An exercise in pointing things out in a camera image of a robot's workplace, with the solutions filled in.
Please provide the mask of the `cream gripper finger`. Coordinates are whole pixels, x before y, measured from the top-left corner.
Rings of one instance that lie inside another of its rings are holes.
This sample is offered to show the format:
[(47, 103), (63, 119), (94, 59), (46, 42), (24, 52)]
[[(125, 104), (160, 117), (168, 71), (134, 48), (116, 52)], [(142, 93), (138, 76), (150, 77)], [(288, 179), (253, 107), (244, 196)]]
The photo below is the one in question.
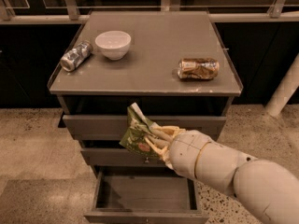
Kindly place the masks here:
[(163, 161), (169, 158), (169, 142), (148, 135), (144, 139)]
[(185, 129), (181, 129), (179, 126), (154, 126), (150, 130), (165, 141), (172, 141), (177, 135), (185, 132)]

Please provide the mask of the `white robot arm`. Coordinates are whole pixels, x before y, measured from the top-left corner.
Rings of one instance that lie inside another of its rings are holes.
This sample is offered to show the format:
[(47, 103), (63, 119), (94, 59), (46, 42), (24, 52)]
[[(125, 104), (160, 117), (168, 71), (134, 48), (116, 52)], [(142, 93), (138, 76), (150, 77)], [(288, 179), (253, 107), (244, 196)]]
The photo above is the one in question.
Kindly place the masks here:
[(283, 166), (221, 145), (196, 130), (168, 137), (157, 124), (155, 135), (167, 141), (147, 143), (178, 175), (236, 197), (263, 224), (299, 224), (299, 179)]

